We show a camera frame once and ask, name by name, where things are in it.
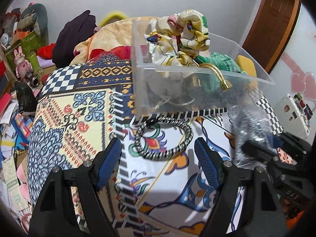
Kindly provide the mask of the silver tinsel plastic bag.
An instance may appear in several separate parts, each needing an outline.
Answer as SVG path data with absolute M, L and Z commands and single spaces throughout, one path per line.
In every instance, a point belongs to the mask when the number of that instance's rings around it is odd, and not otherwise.
M 265 161 L 251 155 L 257 147 L 276 155 L 273 132 L 265 110 L 256 105 L 252 97 L 239 96 L 228 105 L 228 116 L 235 137 L 233 164 L 250 170 L 257 166 L 265 168 Z

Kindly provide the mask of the yellow sponge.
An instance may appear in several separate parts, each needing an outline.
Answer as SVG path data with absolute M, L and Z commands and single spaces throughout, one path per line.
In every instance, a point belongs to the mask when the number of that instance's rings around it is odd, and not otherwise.
M 247 75 L 250 75 L 252 77 L 257 77 L 256 68 L 254 65 L 254 62 L 243 55 L 238 55 L 236 58 L 237 65 L 241 68 L 242 71 L 244 71 Z

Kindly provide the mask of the green knitted cloth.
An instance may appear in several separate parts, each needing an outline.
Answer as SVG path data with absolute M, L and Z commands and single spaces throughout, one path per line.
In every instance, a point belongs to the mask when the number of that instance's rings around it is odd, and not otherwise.
M 224 78 L 221 71 L 246 74 L 232 58 L 225 54 L 212 53 L 209 56 L 198 55 L 194 58 L 194 61 L 200 68 L 209 69 L 216 76 L 215 80 L 210 79 L 207 80 L 205 84 L 202 84 L 207 92 L 213 91 L 217 86 L 219 86 L 222 91 L 227 91 L 232 87 L 232 84 Z

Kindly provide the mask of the floral fabric bundle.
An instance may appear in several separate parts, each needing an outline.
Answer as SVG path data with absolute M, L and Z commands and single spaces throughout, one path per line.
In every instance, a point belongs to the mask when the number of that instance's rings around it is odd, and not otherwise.
M 144 37 L 150 61 L 162 66 L 197 67 L 194 58 L 211 42 L 207 19 L 197 10 L 152 19 Z

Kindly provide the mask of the white small cabinet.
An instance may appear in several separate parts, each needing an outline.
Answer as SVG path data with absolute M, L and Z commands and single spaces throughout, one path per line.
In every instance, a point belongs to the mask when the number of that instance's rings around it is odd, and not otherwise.
M 285 94 L 273 110 L 285 132 L 303 140 L 309 137 L 311 133 L 310 120 L 313 112 L 304 102 L 300 93 Z

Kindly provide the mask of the blue colourful pencil case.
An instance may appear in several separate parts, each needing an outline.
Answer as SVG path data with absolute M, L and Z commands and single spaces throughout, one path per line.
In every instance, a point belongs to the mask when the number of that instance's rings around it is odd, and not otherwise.
M 20 113 L 17 113 L 11 120 L 11 125 L 14 127 L 17 134 L 21 137 L 21 140 L 25 144 L 29 143 L 29 136 L 31 135 L 33 121 L 33 116 L 24 116 Z

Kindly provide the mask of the patterned bed cover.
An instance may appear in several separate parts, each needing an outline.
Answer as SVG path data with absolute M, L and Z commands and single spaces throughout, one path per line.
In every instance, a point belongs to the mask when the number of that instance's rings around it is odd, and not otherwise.
M 254 102 L 267 113 L 272 132 L 281 133 L 265 96 Z M 194 137 L 204 138 L 211 150 L 230 160 L 235 144 L 227 109 L 166 115 L 189 124 Z M 135 115 L 130 60 L 105 54 L 53 71 L 40 93 L 29 136 L 31 204 L 36 204 L 53 167 L 79 167 L 116 137 L 122 153 L 100 193 L 113 226 L 134 236 L 197 236 L 213 208 L 215 189 L 198 168 L 193 144 L 168 162 L 149 162 L 138 155 L 137 127 L 150 117 Z

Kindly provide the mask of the black plastic bag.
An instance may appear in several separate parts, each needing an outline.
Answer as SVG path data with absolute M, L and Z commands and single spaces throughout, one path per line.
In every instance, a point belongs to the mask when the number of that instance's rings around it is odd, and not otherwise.
M 25 82 L 15 82 L 14 88 L 17 94 L 17 101 L 19 104 L 18 112 L 22 115 L 34 115 L 38 105 L 30 86 Z

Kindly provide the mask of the brown wooden door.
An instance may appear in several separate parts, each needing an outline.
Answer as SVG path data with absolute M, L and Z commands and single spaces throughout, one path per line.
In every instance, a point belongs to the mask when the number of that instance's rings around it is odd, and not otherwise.
M 261 0 L 243 48 L 270 73 L 295 28 L 300 0 Z

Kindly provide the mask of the clear plastic storage box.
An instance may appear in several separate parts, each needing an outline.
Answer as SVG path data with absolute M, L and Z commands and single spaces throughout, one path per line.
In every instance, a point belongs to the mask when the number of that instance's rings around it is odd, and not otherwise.
M 257 77 L 222 71 L 232 87 L 223 92 L 220 88 L 206 93 L 194 87 L 192 77 L 212 74 L 200 67 L 162 66 L 150 61 L 144 35 L 149 23 L 135 20 L 132 23 L 131 64 L 135 115 L 137 118 L 162 114 L 180 114 L 186 111 L 212 112 L 227 107 L 239 96 L 252 97 L 257 101 L 275 82 L 257 61 L 238 43 L 209 33 L 209 53 L 221 53 L 236 59 L 238 55 L 250 58 L 255 65 Z

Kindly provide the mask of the pink bunny plush toy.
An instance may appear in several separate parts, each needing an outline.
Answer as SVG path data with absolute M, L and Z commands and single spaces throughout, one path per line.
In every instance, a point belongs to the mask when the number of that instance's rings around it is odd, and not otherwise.
M 17 78 L 23 80 L 27 73 L 33 73 L 33 68 L 31 63 L 25 58 L 22 47 L 19 46 L 18 49 L 13 51 L 14 53 L 14 64 L 16 66 L 16 76 Z

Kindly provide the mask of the green cylinder bottle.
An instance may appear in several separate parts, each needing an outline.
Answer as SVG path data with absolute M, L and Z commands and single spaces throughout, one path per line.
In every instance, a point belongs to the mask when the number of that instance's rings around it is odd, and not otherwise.
M 31 67 L 33 69 L 33 72 L 35 74 L 39 74 L 40 73 L 40 64 L 39 64 L 39 61 L 38 61 L 38 58 L 37 58 L 35 51 L 31 51 L 27 55 L 26 59 L 30 62 Z

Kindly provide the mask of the green cardboard box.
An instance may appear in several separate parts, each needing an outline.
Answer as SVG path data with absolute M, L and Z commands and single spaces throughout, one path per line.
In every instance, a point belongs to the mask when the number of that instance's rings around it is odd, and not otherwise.
M 42 40 L 35 34 L 35 32 L 31 32 L 21 40 L 15 42 L 10 49 L 4 52 L 12 71 L 15 71 L 16 68 L 13 51 L 18 49 L 19 46 L 21 46 L 24 55 L 28 56 L 32 51 L 36 52 L 40 47 L 42 47 Z

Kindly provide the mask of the dark purple clothing pile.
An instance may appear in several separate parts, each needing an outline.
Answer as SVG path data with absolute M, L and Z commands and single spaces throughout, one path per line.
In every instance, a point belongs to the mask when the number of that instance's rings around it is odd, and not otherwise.
M 95 16 L 90 10 L 66 23 L 52 50 L 52 61 L 58 69 L 70 65 L 75 58 L 75 46 L 93 36 L 95 27 Z

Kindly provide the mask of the grey stuffed toy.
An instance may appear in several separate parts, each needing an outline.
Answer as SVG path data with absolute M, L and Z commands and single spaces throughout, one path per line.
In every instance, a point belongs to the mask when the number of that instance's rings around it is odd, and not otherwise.
M 35 31 L 42 46 L 48 44 L 48 16 L 43 4 L 35 3 L 28 6 L 20 15 L 17 28 L 23 31 Z

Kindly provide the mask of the beige fleece blanket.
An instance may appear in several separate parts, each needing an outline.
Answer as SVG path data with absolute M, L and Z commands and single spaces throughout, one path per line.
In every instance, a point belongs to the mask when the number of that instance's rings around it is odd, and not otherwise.
M 110 51 L 119 46 L 131 45 L 132 22 L 134 20 L 150 22 L 152 19 L 159 19 L 159 17 L 143 16 L 127 18 L 103 26 L 92 37 L 75 46 L 73 50 L 74 59 L 70 62 L 70 65 L 87 62 L 92 58 L 91 53 L 95 49 Z

